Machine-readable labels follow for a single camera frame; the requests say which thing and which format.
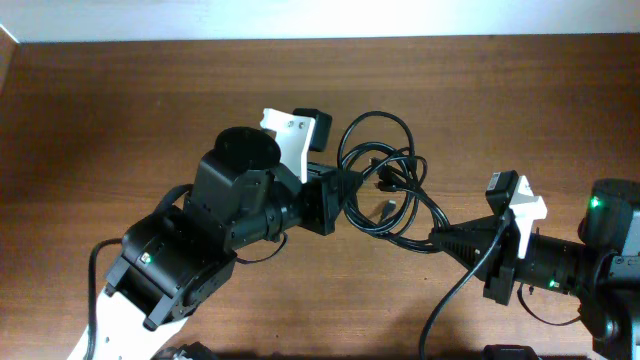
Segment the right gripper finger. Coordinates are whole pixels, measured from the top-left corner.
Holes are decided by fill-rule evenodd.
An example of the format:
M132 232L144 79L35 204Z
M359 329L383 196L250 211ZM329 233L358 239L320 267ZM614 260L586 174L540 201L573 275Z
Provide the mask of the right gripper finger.
M440 230L441 234L449 233L492 233L495 234L500 225L500 218L497 216L486 216L458 224L450 224Z
M486 253L494 236L494 230L453 229L432 231L430 242L470 270Z

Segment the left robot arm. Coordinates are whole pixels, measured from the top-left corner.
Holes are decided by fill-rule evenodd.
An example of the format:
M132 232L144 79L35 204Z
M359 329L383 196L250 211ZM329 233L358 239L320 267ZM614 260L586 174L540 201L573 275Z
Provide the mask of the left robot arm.
M301 227L329 235L362 175L313 163L301 181L263 130L232 127L120 238L88 260L88 319L72 359L152 359L241 263L239 249L288 241Z

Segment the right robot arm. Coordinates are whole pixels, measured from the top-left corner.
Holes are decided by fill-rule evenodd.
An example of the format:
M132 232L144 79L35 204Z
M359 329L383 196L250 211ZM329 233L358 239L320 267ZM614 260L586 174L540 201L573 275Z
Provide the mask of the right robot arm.
M578 242L541 234L543 198L514 171L492 176L488 217L433 230L429 236L483 281L483 295L506 305L515 283L579 299L578 320L606 359L639 356L639 185L594 182Z

